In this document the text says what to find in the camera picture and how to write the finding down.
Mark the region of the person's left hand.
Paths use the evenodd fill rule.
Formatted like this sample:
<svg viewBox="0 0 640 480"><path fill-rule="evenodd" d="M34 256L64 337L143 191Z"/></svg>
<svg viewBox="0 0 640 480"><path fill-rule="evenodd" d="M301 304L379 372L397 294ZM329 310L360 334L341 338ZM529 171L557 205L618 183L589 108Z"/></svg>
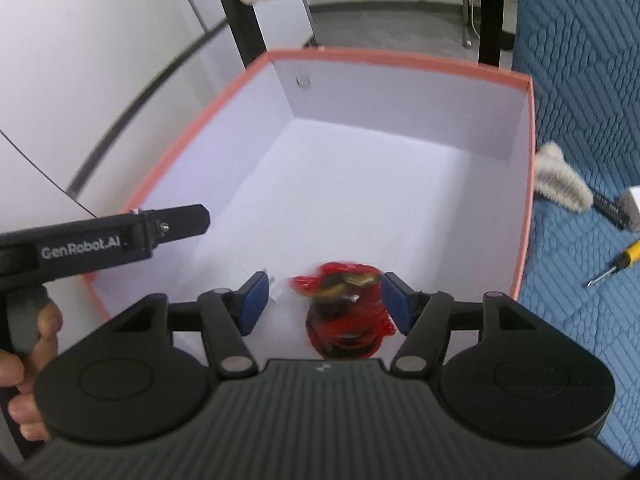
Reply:
<svg viewBox="0 0 640 480"><path fill-rule="evenodd" d="M58 306L49 301L37 318L39 338L28 356L1 351L1 387L17 388L9 400L10 419L17 423L21 435L30 442L49 441L32 389L39 373L58 355L58 333L63 317Z"/></svg>

